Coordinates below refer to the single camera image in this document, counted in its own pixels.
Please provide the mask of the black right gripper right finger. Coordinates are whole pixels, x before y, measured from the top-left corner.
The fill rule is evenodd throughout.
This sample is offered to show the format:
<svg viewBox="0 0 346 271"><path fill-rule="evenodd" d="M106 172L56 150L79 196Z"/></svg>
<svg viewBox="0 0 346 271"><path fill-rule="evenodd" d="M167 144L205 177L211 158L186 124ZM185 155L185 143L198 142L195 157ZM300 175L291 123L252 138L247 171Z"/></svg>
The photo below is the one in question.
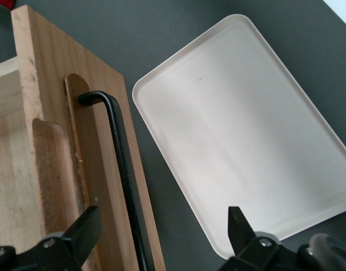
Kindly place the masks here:
<svg viewBox="0 0 346 271"><path fill-rule="evenodd" d="M221 270L308 270L308 266L271 237L257 235L239 207L228 208L227 232L234 251Z"/></svg>

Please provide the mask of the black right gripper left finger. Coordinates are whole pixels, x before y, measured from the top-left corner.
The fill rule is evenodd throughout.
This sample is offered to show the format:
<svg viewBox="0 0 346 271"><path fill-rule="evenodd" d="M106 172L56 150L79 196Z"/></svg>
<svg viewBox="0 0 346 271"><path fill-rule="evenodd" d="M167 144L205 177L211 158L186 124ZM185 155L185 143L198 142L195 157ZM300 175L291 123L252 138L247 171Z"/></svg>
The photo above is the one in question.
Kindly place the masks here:
<svg viewBox="0 0 346 271"><path fill-rule="evenodd" d="M20 254L0 246L0 270L81 270L101 235L100 208L87 207L59 237L44 238Z"/></svg>

